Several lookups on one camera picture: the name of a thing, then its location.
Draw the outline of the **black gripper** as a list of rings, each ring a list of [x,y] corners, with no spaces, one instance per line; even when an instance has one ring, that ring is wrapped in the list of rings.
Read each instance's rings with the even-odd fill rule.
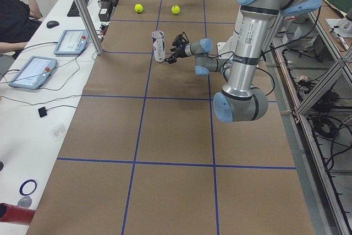
[[[173,47],[170,49],[172,53],[172,56],[165,58],[164,61],[173,64],[177,62],[177,58],[186,58],[190,56],[190,51],[189,51],[189,43],[185,45],[185,47],[182,48],[177,48]]]

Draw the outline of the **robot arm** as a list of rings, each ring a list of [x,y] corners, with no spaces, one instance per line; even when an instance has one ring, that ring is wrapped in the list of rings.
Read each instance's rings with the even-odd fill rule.
[[[213,49],[210,39],[187,42],[178,35],[172,43],[172,54],[165,59],[169,64],[178,58],[194,56],[197,75],[221,72],[226,79],[222,90],[213,97],[213,107],[222,122],[254,121],[268,109],[265,93],[252,85],[256,67],[268,29],[278,15],[290,16],[312,12],[322,0],[237,0],[243,18],[236,47],[229,59],[209,57]]]

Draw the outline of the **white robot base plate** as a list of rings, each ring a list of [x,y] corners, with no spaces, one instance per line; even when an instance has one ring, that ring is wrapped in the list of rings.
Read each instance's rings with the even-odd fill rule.
[[[224,63],[226,60],[232,60],[234,56],[234,52],[236,49],[236,42],[218,42],[217,43],[217,51],[218,51],[218,61],[220,63]]]

